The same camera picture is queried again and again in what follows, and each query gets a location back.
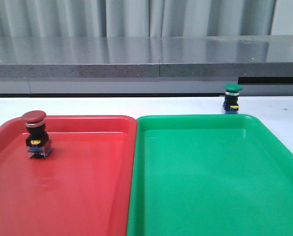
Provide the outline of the green mushroom push button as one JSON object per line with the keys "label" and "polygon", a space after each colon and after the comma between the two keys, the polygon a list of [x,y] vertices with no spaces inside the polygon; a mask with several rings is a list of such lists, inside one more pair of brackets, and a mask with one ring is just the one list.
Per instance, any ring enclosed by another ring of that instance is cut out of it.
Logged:
{"label": "green mushroom push button", "polygon": [[239,105],[238,97],[240,91],[243,89],[238,84],[226,84],[225,88],[225,100],[223,102],[223,113],[224,114],[238,114]]}

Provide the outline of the red mushroom push button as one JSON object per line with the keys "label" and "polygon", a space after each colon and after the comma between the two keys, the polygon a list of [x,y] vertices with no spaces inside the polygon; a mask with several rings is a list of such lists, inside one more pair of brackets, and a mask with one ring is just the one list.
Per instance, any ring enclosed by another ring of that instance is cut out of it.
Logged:
{"label": "red mushroom push button", "polygon": [[45,131],[46,113],[34,110],[24,113],[24,121],[29,136],[26,138],[26,147],[29,158],[47,158],[52,151],[52,140]]}

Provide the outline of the green plastic tray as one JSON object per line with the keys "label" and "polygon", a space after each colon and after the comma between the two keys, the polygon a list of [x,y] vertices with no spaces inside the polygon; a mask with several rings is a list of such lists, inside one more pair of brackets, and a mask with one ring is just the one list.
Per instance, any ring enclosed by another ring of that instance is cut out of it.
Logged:
{"label": "green plastic tray", "polygon": [[145,116],[129,236],[293,236],[293,154],[248,115]]}

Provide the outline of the red plastic tray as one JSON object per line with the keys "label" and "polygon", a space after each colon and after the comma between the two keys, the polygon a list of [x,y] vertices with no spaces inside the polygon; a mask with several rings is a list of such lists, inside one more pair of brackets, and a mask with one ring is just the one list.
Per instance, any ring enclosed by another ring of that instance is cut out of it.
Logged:
{"label": "red plastic tray", "polygon": [[47,158],[28,157],[24,122],[0,126],[0,236],[124,236],[137,122],[49,116]]}

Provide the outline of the grey stone counter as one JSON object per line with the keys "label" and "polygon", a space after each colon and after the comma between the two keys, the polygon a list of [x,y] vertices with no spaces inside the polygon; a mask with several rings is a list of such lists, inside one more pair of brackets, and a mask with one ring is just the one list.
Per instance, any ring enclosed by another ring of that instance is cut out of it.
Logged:
{"label": "grey stone counter", "polygon": [[0,37],[3,96],[293,96],[293,35]]}

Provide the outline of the white pleated curtain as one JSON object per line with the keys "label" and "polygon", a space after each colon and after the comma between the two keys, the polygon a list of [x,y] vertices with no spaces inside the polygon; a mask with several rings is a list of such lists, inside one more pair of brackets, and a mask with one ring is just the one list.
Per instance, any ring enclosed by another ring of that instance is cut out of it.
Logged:
{"label": "white pleated curtain", "polygon": [[293,0],[0,0],[0,37],[293,35]]}

